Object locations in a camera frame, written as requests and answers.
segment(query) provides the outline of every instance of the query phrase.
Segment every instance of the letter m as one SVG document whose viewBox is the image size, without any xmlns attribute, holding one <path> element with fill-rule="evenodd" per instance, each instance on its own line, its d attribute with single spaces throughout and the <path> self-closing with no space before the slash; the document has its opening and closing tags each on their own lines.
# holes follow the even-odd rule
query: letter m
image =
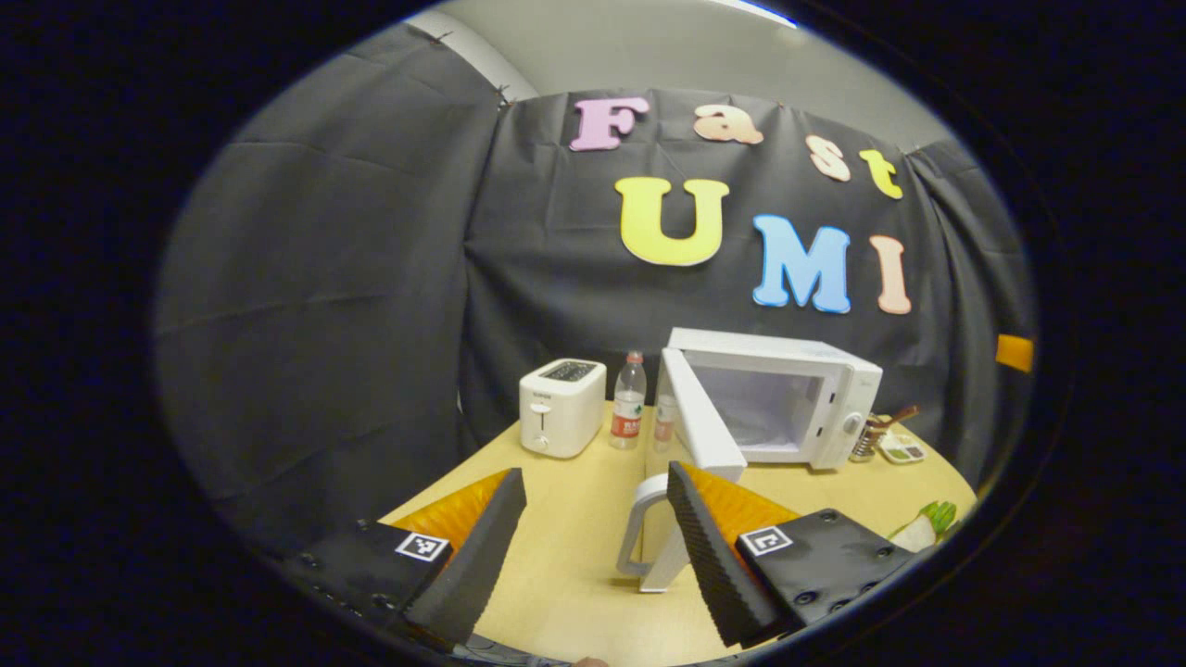
<svg viewBox="0 0 1186 667">
<path fill-rule="evenodd" d="M 795 303 L 803 307 L 815 291 L 811 304 L 823 312 L 848 312 L 850 303 L 844 286 L 844 252 L 848 234 L 835 227 L 821 227 L 811 242 L 803 247 L 791 221 L 777 215 L 754 216 L 753 225 L 765 241 L 761 285 L 753 300 L 764 306 L 782 307 L 790 303 L 783 275 L 791 284 Z"/>
</svg>

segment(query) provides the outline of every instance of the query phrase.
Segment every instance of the green vegetable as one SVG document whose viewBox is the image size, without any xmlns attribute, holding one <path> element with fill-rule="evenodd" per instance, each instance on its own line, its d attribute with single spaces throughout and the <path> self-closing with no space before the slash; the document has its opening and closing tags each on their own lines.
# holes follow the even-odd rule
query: green vegetable
<svg viewBox="0 0 1186 667">
<path fill-rule="evenodd" d="M 919 516 L 925 516 L 931 522 L 931 529 L 935 531 L 936 541 L 938 541 L 949 528 L 954 527 L 952 521 L 955 521 L 956 517 L 956 506 L 955 503 L 946 501 L 942 504 L 939 501 L 932 501 L 923 507 L 923 509 L 918 510 L 918 515 L 910 522 L 886 535 L 886 539 L 892 541 L 893 538 L 906 529 L 907 526 L 917 521 Z"/>
<path fill-rule="evenodd" d="M 951 534 L 956 532 L 956 528 L 959 527 L 959 521 L 956 521 L 951 526 L 948 526 L 948 529 L 944 531 L 943 534 L 939 535 L 938 540 L 936 540 L 936 541 L 937 542 L 942 542 L 943 540 L 946 540 L 948 538 L 950 538 Z"/>
</svg>

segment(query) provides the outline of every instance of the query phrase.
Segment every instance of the toaster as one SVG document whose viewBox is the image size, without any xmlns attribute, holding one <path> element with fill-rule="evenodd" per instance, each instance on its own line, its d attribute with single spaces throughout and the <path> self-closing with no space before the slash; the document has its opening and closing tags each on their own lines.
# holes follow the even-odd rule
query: toaster
<svg viewBox="0 0 1186 667">
<path fill-rule="evenodd" d="M 556 458 L 581 453 L 605 419 L 604 363 L 559 358 L 519 379 L 519 442 Z"/>
</svg>

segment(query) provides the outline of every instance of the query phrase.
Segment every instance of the microwave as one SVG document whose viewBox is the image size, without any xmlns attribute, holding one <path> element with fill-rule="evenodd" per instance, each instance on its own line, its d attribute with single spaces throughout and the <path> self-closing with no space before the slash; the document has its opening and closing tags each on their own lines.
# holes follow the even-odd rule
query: microwave
<svg viewBox="0 0 1186 667">
<path fill-rule="evenodd" d="M 648 512 L 667 497 L 670 460 L 731 482 L 748 463 L 839 469 L 880 383 L 880 367 L 820 341 L 672 329 L 656 387 L 663 424 L 644 440 L 646 478 L 635 494 L 618 568 L 639 577 L 642 591 L 662 592 L 688 564 L 670 504 Z M 632 560 L 636 551 L 642 561 Z"/>
</svg>

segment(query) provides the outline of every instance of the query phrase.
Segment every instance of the white radish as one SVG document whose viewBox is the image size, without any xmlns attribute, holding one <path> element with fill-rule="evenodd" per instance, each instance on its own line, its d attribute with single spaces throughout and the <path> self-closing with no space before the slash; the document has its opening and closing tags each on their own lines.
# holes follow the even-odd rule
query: white radish
<svg viewBox="0 0 1186 667">
<path fill-rule="evenodd" d="M 929 546 L 935 546 L 935 526 L 925 514 L 919 514 L 913 521 L 903 526 L 898 533 L 890 538 L 890 542 L 906 551 L 918 553 Z"/>
</svg>

